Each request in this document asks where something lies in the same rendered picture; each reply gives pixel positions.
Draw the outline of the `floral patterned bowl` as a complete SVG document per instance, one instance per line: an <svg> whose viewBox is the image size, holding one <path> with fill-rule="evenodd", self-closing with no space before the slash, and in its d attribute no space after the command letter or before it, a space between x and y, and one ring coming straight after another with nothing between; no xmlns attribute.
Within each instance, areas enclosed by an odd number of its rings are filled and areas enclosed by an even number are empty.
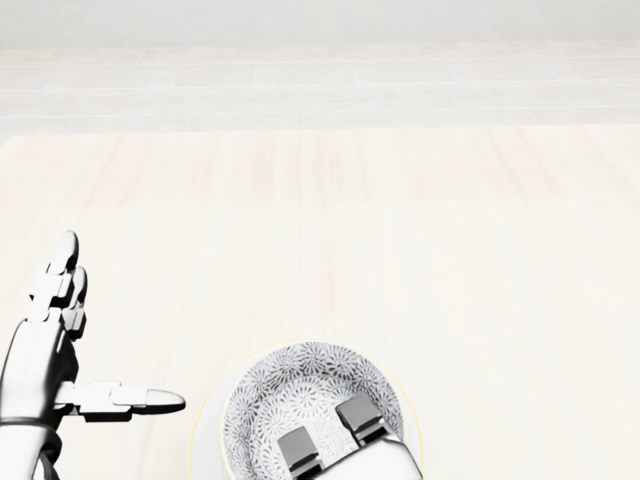
<svg viewBox="0 0 640 480"><path fill-rule="evenodd" d="M399 436L405 418L397 388L370 358L331 342L282 345L253 362L234 385L222 416L222 457L230 480L291 480L278 445L305 428L325 466L355 441L335 407L367 395Z"/></svg>

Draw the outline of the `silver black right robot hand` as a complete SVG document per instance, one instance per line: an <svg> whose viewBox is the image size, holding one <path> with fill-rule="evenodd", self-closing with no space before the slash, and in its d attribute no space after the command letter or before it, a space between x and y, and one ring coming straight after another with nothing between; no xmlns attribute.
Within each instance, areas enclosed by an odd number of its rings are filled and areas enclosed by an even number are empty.
<svg viewBox="0 0 640 480"><path fill-rule="evenodd" d="M308 431L299 427L278 440L292 480L424 480L407 445L368 396L335 407L357 448L325 466Z"/></svg>

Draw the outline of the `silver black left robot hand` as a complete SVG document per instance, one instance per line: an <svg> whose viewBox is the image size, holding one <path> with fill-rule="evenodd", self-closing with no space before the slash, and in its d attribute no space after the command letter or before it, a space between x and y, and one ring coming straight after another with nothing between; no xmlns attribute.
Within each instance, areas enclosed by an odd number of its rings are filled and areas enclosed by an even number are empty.
<svg viewBox="0 0 640 480"><path fill-rule="evenodd" d="M174 392L118 381L76 383L74 342L84 334L88 291L88 275L78 260L79 240L68 230L36 273L28 315L16 328L0 375L0 424L57 428L65 416L128 422L135 415L183 410L186 400Z"/></svg>

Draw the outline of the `pale round plate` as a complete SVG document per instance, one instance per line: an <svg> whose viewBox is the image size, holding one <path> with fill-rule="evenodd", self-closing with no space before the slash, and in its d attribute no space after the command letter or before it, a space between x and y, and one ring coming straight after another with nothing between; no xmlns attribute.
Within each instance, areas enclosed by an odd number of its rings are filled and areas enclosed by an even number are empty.
<svg viewBox="0 0 640 480"><path fill-rule="evenodd" d="M246 355L230 367L214 384L205 397L192 429L188 453L189 480L230 480L226 463L222 457L222 416L227 397L237 380L249 366L276 348L293 342L321 341L319 339L296 339L282 341L263 347ZM364 352L353 349L370 358L390 378L399 392L405 418L405 441L418 465L424 463L424 441L414 406L391 372Z"/></svg>

